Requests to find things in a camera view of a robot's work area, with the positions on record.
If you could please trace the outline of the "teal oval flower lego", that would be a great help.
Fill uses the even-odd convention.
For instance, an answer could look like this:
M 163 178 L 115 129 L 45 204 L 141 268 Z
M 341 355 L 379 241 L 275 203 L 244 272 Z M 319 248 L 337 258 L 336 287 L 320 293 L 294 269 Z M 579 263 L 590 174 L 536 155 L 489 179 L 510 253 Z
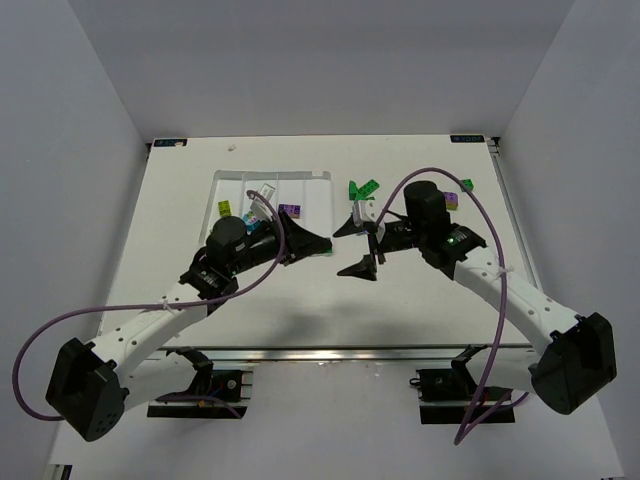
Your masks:
M 255 231 L 261 223 L 260 218 L 251 211 L 243 215 L 243 221 L 249 233 Z

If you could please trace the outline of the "lime green lego brick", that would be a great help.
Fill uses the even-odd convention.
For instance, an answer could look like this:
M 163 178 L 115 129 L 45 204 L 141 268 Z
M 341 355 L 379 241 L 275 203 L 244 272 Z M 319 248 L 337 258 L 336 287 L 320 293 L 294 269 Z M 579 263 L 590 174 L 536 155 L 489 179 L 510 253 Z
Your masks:
M 232 215 L 231 205 L 228 200 L 220 201 L 218 203 L 218 213 L 221 218 L 229 217 Z

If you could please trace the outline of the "purple arch lego brick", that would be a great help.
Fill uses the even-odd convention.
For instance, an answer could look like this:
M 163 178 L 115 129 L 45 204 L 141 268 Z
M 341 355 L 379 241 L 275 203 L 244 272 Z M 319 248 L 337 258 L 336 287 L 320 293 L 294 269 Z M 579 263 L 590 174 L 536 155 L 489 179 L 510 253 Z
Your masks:
M 459 197 L 454 192 L 444 192 L 445 207 L 448 211 L 456 211 L 459 207 Z

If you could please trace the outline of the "green small lego cube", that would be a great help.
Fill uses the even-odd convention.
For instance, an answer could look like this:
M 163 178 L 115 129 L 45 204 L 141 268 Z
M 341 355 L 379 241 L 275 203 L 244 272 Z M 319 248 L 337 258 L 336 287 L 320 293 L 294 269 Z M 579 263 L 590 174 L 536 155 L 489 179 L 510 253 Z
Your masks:
M 463 191 L 473 191 L 474 190 L 474 183 L 470 178 L 465 178 L 461 180 L 461 189 Z

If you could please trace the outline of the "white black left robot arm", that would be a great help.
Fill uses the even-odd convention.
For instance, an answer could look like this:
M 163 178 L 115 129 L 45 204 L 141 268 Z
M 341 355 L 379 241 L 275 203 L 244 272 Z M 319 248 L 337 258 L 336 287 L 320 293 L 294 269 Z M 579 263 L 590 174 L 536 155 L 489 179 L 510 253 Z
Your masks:
M 106 435 L 126 410 L 163 396 L 198 400 L 217 391 L 213 363 L 192 348 L 150 355 L 187 327 L 220 308 L 237 292 L 237 276 L 259 265 L 288 265 L 329 251 L 332 242 L 299 226 L 287 214 L 249 232 L 235 216 L 215 222 L 188 270 L 158 309 L 139 309 L 113 331 L 60 349 L 45 395 L 47 402 L 86 441 Z

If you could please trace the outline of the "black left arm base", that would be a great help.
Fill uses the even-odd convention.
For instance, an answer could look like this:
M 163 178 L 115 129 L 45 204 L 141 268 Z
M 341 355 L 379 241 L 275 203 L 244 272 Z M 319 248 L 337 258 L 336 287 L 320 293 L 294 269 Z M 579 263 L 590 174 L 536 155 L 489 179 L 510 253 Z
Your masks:
M 193 375 L 189 385 L 150 402 L 148 418 L 241 420 L 252 396 L 253 370 L 221 366 L 191 347 L 168 349 L 164 356 L 186 360 Z

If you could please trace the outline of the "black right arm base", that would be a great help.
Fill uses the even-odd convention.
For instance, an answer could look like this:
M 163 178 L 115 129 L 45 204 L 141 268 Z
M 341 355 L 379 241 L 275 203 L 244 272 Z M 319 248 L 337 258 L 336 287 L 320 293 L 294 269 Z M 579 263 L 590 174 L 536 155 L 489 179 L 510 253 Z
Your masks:
M 476 390 L 476 381 L 463 373 L 462 366 L 472 354 L 488 353 L 488 346 L 468 346 L 461 354 L 446 363 L 446 368 L 416 370 L 409 385 L 418 392 L 420 421 L 423 425 L 454 425 L 462 422 Z M 509 391 L 500 387 L 484 387 L 470 422 L 493 407 Z M 483 420 L 483 424 L 515 423 L 511 393 L 497 411 Z

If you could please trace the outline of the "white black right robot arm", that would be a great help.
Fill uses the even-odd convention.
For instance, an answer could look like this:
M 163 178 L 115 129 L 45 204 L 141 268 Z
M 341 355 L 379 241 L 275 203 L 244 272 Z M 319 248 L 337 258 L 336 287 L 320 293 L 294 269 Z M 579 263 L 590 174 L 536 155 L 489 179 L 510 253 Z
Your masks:
M 364 233 L 369 251 L 341 275 L 374 281 L 386 254 L 416 249 L 428 265 L 504 312 L 530 344 L 525 351 L 468 347 L 451 362 L 455 385 L 520 390 L 568 415 L 616 377 L 613 331 L 606 318 L 580 315 L 500 266 L 481 236 L 451 220 L 445 195 L 434 183 L 412 182 L 403 196 L 406 212 L 393 222 L 383 222 L 370 200 L 354 203 L 334 235 Z

